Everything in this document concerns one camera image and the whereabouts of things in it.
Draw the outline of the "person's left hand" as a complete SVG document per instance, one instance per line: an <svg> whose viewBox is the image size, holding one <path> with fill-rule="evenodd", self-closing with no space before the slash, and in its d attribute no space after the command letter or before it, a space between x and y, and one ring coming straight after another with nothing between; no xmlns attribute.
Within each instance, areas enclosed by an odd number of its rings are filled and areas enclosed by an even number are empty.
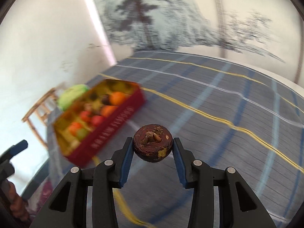
<svg viewBox="0 0 304 228"><path fill-rule="evenodd" d="M29 213L26 209L26 202L17 194L15 185L12 182L9 183L9 199L12 201L10 209L15 218L21 221L26 221L29 219Z"/></svg>

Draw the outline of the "maroon right sleeve forearm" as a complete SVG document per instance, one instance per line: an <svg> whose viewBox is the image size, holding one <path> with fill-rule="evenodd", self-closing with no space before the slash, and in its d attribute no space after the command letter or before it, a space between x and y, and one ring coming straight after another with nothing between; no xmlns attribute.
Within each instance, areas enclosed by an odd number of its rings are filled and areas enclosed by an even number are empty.
<svg viewBox="0 0 304 228"><path fill-rule="evenodd" d="M50 180L45 180L29 200L26 200L26 210L29 213L30 221L34 220L37 213L47 201L48 197L53 192L53 187Z"/></svg>

